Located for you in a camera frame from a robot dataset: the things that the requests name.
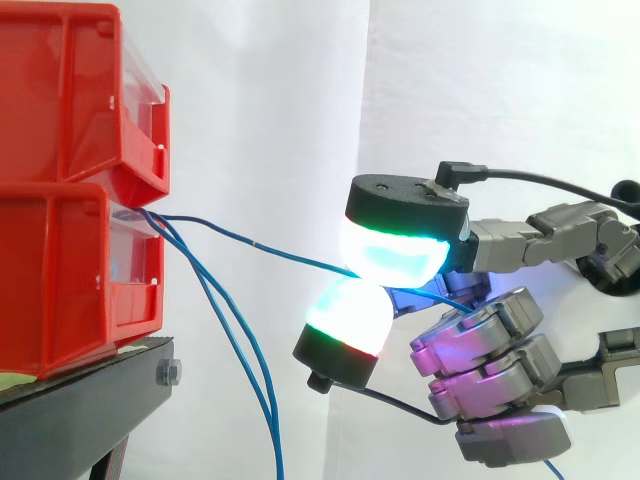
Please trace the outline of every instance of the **red storage bin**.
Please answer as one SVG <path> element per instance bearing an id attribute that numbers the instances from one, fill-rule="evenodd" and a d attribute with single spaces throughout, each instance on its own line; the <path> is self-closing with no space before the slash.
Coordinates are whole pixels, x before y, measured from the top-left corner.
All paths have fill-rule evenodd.
<path id="1" fill-rule="evenodd" d="M 116 7 L 0 2 L 0 65 L 0 183 L 98 183 L 127 207 L 169 192 L 169 91 Z"/>
<path id="2" fill-rule="evenodd" d="M 163 241 L 95 184 L 0 185 L 0 372 L 61 373 L 162 326 Z"/>

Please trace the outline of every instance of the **white backdrop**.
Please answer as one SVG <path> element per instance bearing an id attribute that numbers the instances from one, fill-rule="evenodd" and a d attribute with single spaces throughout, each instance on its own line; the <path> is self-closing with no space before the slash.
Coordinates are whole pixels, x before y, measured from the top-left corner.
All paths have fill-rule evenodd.
<path id="1" fill-rule="evenodd" d="M 585 0 L 373 0 L 368 46 L 367 0 L 116 3 L 172 90 L 172 192 L 156 207 L 165 213 L 200 215 L 339 262 L 337 229 L 356 171 L 428 177 L 439 161 L 462 160 L 602 192 L 640 176 L 640 33 L 631 2 L 610 1 L 605 10 Z M 462 193 L 474 218 L 524 219 L 574 200 L 499 181 Z M 182 230 L 263 346 L 282 412 L 287 478 L 550 478 L 542 465 L 496 471 L 465 463 L 453 428 L 347 392 L 329 402 L 309 391 L 308 370 L 291 350 L 332 276 L 201 227 Z M 494 278 L 499 291 L 519 283 L 543 306 L 544 330 L 563 360 L 590 356 L 595 331 L 637 319 L 637 298 L 603 298 L 561 266 Z M 162 333 L 176 337 L 183 382 L 132 434 L 123 480 L 275 478 L 262 413 L 199 288 L 188 263 L 167 249 Z M 408 361 L 408 341 L 441 311 L 397 322 L 373 387 L 426 408 L 427 382 Z M 630 380 L 624 401 L 637 392 L 632 373 L 622 375 Z M 628 476 L 629 425 L 639 414 L 638 401 L 571 414 L 576 443 L 555 463 L 567 478 Z"/>
<path id="2" fill-rule="evenodd" d="M 356 171 L 368 1 L 115 3 L 172 94 L 171 195 L 153 208 L 338 262 Z M 329 398 L 307 388 L 309 371 L 291 352 L 307 308 L 334 276 L 177 226 L 260 341 L 287 478 L 320 479 Z M 275 478 L 262 412 L 197 279 L 170 247 L 166 269 L 161 333 L 176 338 L 183 379 L 131 435 L 123 480 Z"/>
<path id="3" fill-rule="evenodd" d="M 442 160 L 556 176 L 606 193 L 640 177 L 640 42 L 632 2 L 372 0 L 358 170 L 429 177 Z M 462 186 L 470 215 L 524 220 L 577 197 L 506 181 Z M 612 299 L 563 265 L 493 276 L 527 285 L 563 361 L 592 356 L 598 331 L 638 325 L 640 295 Z M 371 382 L 426 406 L 409 341 L 432 309 L 394 325 Z M 621 370 L 623 407 L 570 412 L 566 478 L 629 478 L 636 468 L 640 372 Z M 553 478 L 543 464 L 490 470 L 464 462 L 455 427 L 434 427 L 349 392 L 331 398 L 326 480 Z"/>

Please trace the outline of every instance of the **black cylindrical cap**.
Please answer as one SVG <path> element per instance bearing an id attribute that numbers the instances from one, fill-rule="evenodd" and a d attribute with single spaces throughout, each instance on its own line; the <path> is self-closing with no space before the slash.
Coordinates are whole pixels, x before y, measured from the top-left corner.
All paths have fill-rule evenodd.
<path id="1" fill-rule="evenodd" d="M 378 362 L 378 357 L 350 347 L 308 324 L 293 349 L 293 356 L 322 377 L 358 389 L 367 386 Z"/>
<path id="2" fill-rule="evenodd" d="M 352 222 L 394 235 L 457 241 L 469 201 L 438 195 L 427 180 L 395 175 L 359 175 L 351 183 L 345 215 Z"/>

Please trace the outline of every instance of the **blue wire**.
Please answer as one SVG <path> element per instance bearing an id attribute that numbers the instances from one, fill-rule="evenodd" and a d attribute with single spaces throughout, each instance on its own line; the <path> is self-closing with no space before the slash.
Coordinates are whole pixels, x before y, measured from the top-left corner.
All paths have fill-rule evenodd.
<path id="1" fill-rule="evenodd" d="M 144 211 L 142 209 L 140 209 L 140 210 L 141 210 L 141 212 L 143 214 L 147 213 L 146 211 Z M 292 260 L 294 262 L 302 263 L 304 265 L 310 265 L 312 267 L 320 268 L 322 270 L 327 270 L 327 271 L 330 271 L 330 272 L 339 273 L 339 274 L 345 275 L 347 277 L 359 278 L 358 275 L 356 275 L 355 273 L 351 272 L 350 270 L 346 270 L 344 268 L 336 267 L 335 265 L 331 265 L 331 264 L 328 264 L 328 263 L 319 262 L 317 260 L 312 260 L 310 258 L 301 257 L 301 256 L 298 256 L 298 255 L 293 255 L 291 253 L 287 253 L 287 252 L 284 252 L 282 250 L 278 250 L 276 248 L 268 247 L 267 245 L 263 245 L 261 243 L 258 243 L 258 242 L 254 241 L 254 240 L 251 240 L 250 238 L 244 237 L 242 235 L 238 235 L 237 233 L 234 233 L 234 232 L 226 230 L 226 229 L 224 229 L 222 227 L 219 227 L 218 225 L 216 225 L 214 223 L 211 223 L 211 222 L 209 222 L 209 221 L 207 221 L 207 220 L 205 220 L 203 218 L 192 217 L 192 216 L 188 216 L 188 215 L 162 215 L 161 216 L 161 215 L 158 215 L 158 214 L 153 213 L 153 212 L 149 212 L 149 213 L 151 215 L 153 215 L 153 216 L 159 217 L 161 219 L 161 221 L 167 226 L 167 228 L 170 231 L 172 231 L 172 233 L 175 232 L 175 229 L 173 229 L 173 227 L 171 227 L 171 225 L 168 223 L 168 220 L 179 221 L 179 222 L 199 223 L 201 225 L 209 227 L 210 229 L 212 229 L 212 230 L 214 230 L 214 231 L 216 231 L 218 233 L 221 233 L 222 235 L 225 235 L 226 237 L 232 238 L 232 239 L 237 240 L 237 241 L 239 241 L 241 243 L 244 243 L 246 245 L 250 245 L 252 247 L 257 248 L 258 250 L 262 250 L 263 252 L 270 253 L 271 255 L 276 255 L 278 257 L 285 258 L 287 260 Z M 159 233 L 163 234 L 163 236 L 167 240 L 169 240 L 169 238 L 164 235 L 164 232 L 161 231 L 161 229 L 159 230 L 159 229 L 155 228 L 156 226 L 154 226 L 153 224 L 152 224 L 152 227 L 154 227 L 154 229 L 156 231 L 158 231 Z M 204 268 L 204 267 L 202 267 L 202 265 L 199 264 L 199 262 L 197 262 L 196 265 L 198 266 L 198 268 Z M 412 294 L 412 295 L 418 295 L 418 296 L 421 296 L 421 297 L 430 298 L 432 300 L 436 300 L 438 302 L 450 305 L 451 307 L 457 308 L 458 310 L 461 310 L 461 311 L 463 311 L 465 313 L 470 313 L 470 312 L 473 311 L 472 308 L 469 308 L 466 305 L 462 305 L 460 303 L 454 302 L 453 300 L 449 300 L 448 298 L 442 297 L 440 295 L 436 295 L 434 293 L 425 292 L 424 290 L 419 290 L 417 288 L 395 288 L 393 290 L 409 293 L 409 294 Z M 551 463 L 549 460 L 545 460 L 544 464 L 547 467 L 549 467 L 549 469 L 556 475 L 556 477 L 559 480 L 564 480 L 564 477 L 558 471 L 558 469 L 553 465 L 553 463 Z"/>
<path id="2" fill-rule="evenodd" d="M 549 470 L 551 470 L 555 474 L 556 477 L 558 477 L 558 480 L 564 480 L 564 477 L 562 476 L 560 471 L 553 465 L 553 463 L 551 463 L 551 461 L 545 460 L 544 464 L 547 467 L 549 467 Z"/>
<path id="3" fill-rule="evenodd" d="M 260 368 L 262 370 L 262 373 L 264 375 L 264 379 L 265 379 L 265 384 L 267 387 L 267 394 L 269 397 L 269 403 L 271 404 L 271 412 L 270 412 L 270 417 L 271 417 L 271 422 L 269 422 L 269 418 L 267 418 L 267 424 L 269 424 L 269 430 L 272 434 L 272 441 L 274 444 L 274 451 L 275 451 L 275 456 L 276 456 L 276 467 L 277 467 L 277 478 L 278 480 L 284 480 L 284 461 L 282 458 L 282 445 L 281 445 L 281 441 L 280 441 L 280 421 L 279 421 L 279 415 L 278 415 L 278 404 L 277 404 L 277 400 L 275 397 L 275 389 L 273 387 L 273 381 L 271 379 L 271 374 L 269 372 L 269 368 L 266 364 L 266 361 L 264 359 L 264 355 L 262 354 L 262 351 L 260 350 L 260 345 L 258 344 L 257 339 L 255 338 L 253 332 L 251 331 L 251 329 L 249 328 L 249 325 L 246 323 L 244 317 L 242 316 L 242 314 L 240 313 L 240 311 L 238 310 L 237 306 L 235 305 L 233 299 L 231 298 L 231 296 L 228 294 L 228 292 L 222 287 L 222 285 L 220 285 L 218 283 L 218 281 L 211 275 L 211 273 L 200 263 L 200 261 L 193 255 L 193 253 L 191 253 L 191 251 L 186 247 L 186 245 L 184 244 L 184 241 L 180 241 L 178 240 L 178 238 L 181 238 L 179 235 L 178 237 L 174 238 L 171 235 L 169 235 L 167 232 L 165 232 L 161 227 L 159 227 L 154 220 L 151 218 L 151 215 L 153 216 L 157 216 L 158 218 L 162 219 L 163 217 L 158 215 L 158 214 L 150 214 L 149 212 L 147 212 L 146 210 L 139 208 L 136 209 L 139 213 L 141 213 L 145 219 L 147 220 L 147 222 L 149 223 L 149 225 L 151 226 L 151 228 L 153 228 L 156 232 L 158 232 L 160 235 L 162 235 L 162 237 L 165 238 L 165 240 L 167 240 L 169 243 L 171 243 L 171 245 L 173 245 L 175 248 L 177 248 L 185 257 L 187 257 L 189 259 L 189 261 L 191 262 L 191 265 L 194 268 L 197 268 L 197 273 L 199 274 L 198 278 L 200 279 L 201 276 L 204 276 L 204 278 L 207 279 L 207 281 L 216 289 L 216 291 L 222 296 L 222 298 L 225 300 L 225 302 L 227 303 L 227 305 L 229 306 L 229 309 L 232 311 L 232 313 L 234 314 L 234 316 L 236 317 L 236 319 L 238 320 L 238 323 L 240 324 L 240 327 L 242 328 L 242 330 L 244 331 L 245 335 L 247 336 L 247 339 L 249 340 L 249 343 L 251 344 L 251 347 L 253 348 L 256 357 L 258 359 L 258 363 L 260 364 Z M 163 221 L 163 223 L 165 223 L 165 226 L 167 226 L 167 228 L 169 229 L 170 227 L 170 231 L 177 233 L 177 231 L 168 224 L 168 222 Z M 205 289 L 205 292 L 207 293 L 207 297 L 210 298 L 210 300 L 213 299 L 213 297 L 211 295 L 211 292 L 207 289 Z M 220 319 L 220 322 L 223 323 L 223 328 L 226 324 L 226 321 L 223 321 L 224 316 L 222 315 L 222 311 L 220 310 L 219 306 L 217 306 L 216 302 L 213 301 L 211 302 L 212 307 L 214 308 L 214 310 L 216 311 L 216 314 L 218 315 L 218 318 Z M 225 328 L 225 332 L 227 332 L 228 329 L 228 324 L 226 324 Z M 235 338 L 233 337 L 233 335 L 231 334 L 231 336 L 229 336 L 229 333 L 231 333 L 231 331 L 228 331 L 228 338 L 229 340 L 232 342 L 232 346 L 234 346 L 234 350 L 236 350 L 236 347 L 238 348 L 238 350 L 236 350 L 236 355 L 238 355 L 238 358 L 240 359 L 241 363 L 242 360 L 244 359 L 244 363 L 243 363 L 243 367 L 246 366 L 248 367 L 248 363 L 246 363 L 246 358 L 244 358 L 244 355 L 242 355 L 242 351 L 239 349 L 239 346 L 237 345 L 237 342 L 235 341 Z M 256 395 L 258 396 L 258 399 L 261 403 L 261 406 L 263 407 L 263 412 L 265 413 L 266 417 L 269 417 L 268 415 L 268 408 L 266 408 L 266 401 L 264 401 L 264 395 L 262 394 L 262 390 L 260 390 L 257 381 L 255 379 L 255 376 L 253 375 L 253 372 L 251 371 L 250 367 L 249 370 L 247 371 L 247 369 L 245 369 L 245 372 L 247 372 L 247 375 L 249 376 L 249 380 L 252 383 L 252 386 L 254 387 L 254 390 L 256 391 Z"/>
<path id="4" fill-rule="evenodd" d="M 185 248 L 187 249 L 189 248 L 186 242 L 184 241 L 184 239 L 178 233 L 178 231 L 170 223 L 168 223 L 168 221 L 164 219 L 162 215 L 158 215 L 157 213 L 151 213 L 150 215 L 151 217 L 153 217 L 154 220 L 157 220 L 157 221 L 159 220 L 160 222 L 162 222 L 167 227 L 167 230 L 169 230 L 169 232 L 173 235 L 173 237 L 182 245 L 184 245 Z M 267 420 L 267 424 L 269 425 L 269 431 L 273 437 L 271 410 L 267 405 L 267 401 L 264 397 L 264 394 L 262 393 L 262 389 L 258 384 L 255 374 L 253 373 L 253 369 L 249 365 L 247 358 L 244 356 L 244 353 L 242 352 L 240 345 L 238 345 L 238 341 L 236 340 L 235 335 L 233 334 L 233 331 L 231 330 L 231 327 L 229 326 L 229 323 L 227 322 L 224 316 L 224 313 L 222 312 L 222 310 L 220 309 L 220 306 L 218 305 L 215 298 L 213 297 L 213 294 L 211 293 L 209 286 L 205 282 L 202 274 L 200 273 L 200 270 L 198 270 L 198 267 L 193 263 L 191 264 L 191 266 L 193 267 L 193 270 L 196 273 L 198 280 L 200 281 L 200 285 L 202 285 L 202 288 L 205 294 L 207 295 L 207 299 L 209 300 L 211 307 L 216 313 L 218 320 L 220 320 L 220 324 L 222 325 L 222 328 L 225 331 L 227 338 L 229 339 L 229 342 L 231 343 L 231 346 L 233 347 L 233 350 L 236 353 L 236 356 L 238 357 L 238 360 L 240 360 L 240 363 L 242 364 L 242 368 L 244 369 L 245 373 L 247 374 L 247 377 L 249 378 L 249 382 L 251 383 L 251 386 L 253 387 L 253 390 L 256 393 L 256 396 L 258 397 L 260 406 L 262 407 L 262 411 L 264 412 L 265 419 Z"/>
<path id="5" fill-rule="evenodd" d="M 270 253 L 271 255 L 276 255 L 278 257 L 281 258 L 285 258 L 287 260 L 292 260 L 294 262 L 298 262 L 298 263 L 302 263 L 304 265 L 310 265 L 312 267 L 316 267 L 316 268 L 320 268 L 322 270 L 327 270 L 329 272 L 334 272 L 334 273 L 339 273 L 340 275 L 345 275 L 347 277 L 351 277 L 351 278 L 359 278 L 358 275 L 356 275 L 355 273 L 353 273 L 350 270 L 347 270 L 345 268 L 340 268 L 340 267 L 336 267 L 335 265 L 331 265 L 329 263 L 324 263 L 324 262 L 318 262 L 317 260 L 312 260 L 310 258 L 306 258 L 306 257 L 301 257 L 298 255 L 293 255 L 291 253 L 287 253 L 284 252 L 282 250 L 278 250 L 276 248 L 271 248 L 268 247 L 266 245 L 263 245 L 261 243 L 258 243 L 254 240 L 251 240 L 250 238 L 247 237 L 243 237 L 242 235 L 238 235 L 237 233 L 233 233 L 227 229 L 224 229 L 222 227 L 219 227 L 218 225 L 211 223 L 203 218 L 199 218 L 199 217 L 191 217 L 188 215 L 163 215 L 164 218 L 166 218 L 167 220 L 172 220 L 172 221 L 176 221 L 176 222 L 193 222 L 193 223 L 199 223 L 200 225 L 204 225 L 205 227 L 209 227 L 211 230 L 214 230 L 218 233 L 221 233 L 222 235 L 232 238 L 234 240 L 237 240 L 238 242 L 242 242 L 246 245 L 250 245 L 252 247 L 257 248 L 258 250 L 262 250 L 263 252 L 266 253 Z M 425 292 L 423 290 L 419 290 L 417 288 L 394 288 L 392 290 L 397 290 L 400 292 L 404 292 L 404 293 L 409 293 L 412 295 L 418 295 L 420 297 L 426 297 L 426 298 L 430 298 L 432 300 L 436 300 L 438 302 L 441 303 L 445 303 L 447 305 L 450 305 L 453 308 L 457 308 L 458 310 L 461 310 L 463 312 L 469 313 L 472 312 L 473 309 L 462 305 L 458 302 L 454 302 L 453 300 L 449 300 L 448 298 L 445 297 L 441 297 L 440 295 L 436 295 L 435 293 L 429 293 L 429 292 Z"/>

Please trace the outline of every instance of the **gray metal link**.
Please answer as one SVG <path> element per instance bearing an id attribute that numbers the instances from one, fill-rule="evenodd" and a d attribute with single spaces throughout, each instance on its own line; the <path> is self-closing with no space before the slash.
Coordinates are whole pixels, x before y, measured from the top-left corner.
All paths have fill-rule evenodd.
<path id="1" fill-rule="evenodd" d="M 470 372 L 438 378 L 429 384 L 429 400 L 438 417 L 486 418 L 524 401 L 550 382 L 560 360 L 544 335 Z"/>
<path id="2" fill-rule="evenodd" d="M 529 335 L 542 317 L 529 291 L 520 287 L 489 300 L 471 313 L 448 312 L 411 342 L 411 359 L 423 377 L 466 372 Z"/>
<path id="3" fill-rule="evenodd" d="M 547 460 L 571 448 L 563 419 L 551 409 L 519 409 L 497 418 L 458 423 L 465 460 L 506 467 Z"/>

